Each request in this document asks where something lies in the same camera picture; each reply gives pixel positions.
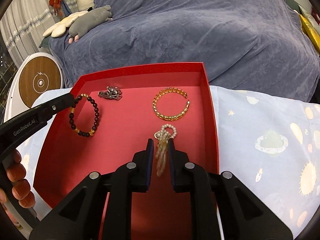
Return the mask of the left hand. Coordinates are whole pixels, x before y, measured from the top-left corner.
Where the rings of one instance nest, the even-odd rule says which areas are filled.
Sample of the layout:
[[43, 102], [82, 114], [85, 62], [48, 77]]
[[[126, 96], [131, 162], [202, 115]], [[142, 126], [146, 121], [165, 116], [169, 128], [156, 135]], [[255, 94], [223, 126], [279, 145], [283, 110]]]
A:
[[21, 164], [21, 155], [18, 150], [11, 154], [13, 163], [6, 169], [7, 177], [13, 183], [12, 195], [18, 200], [23, 208], [32, 208], [35, 206], [35, 196], [31, 192], [29, 182], [25, 179], [26, 170]]

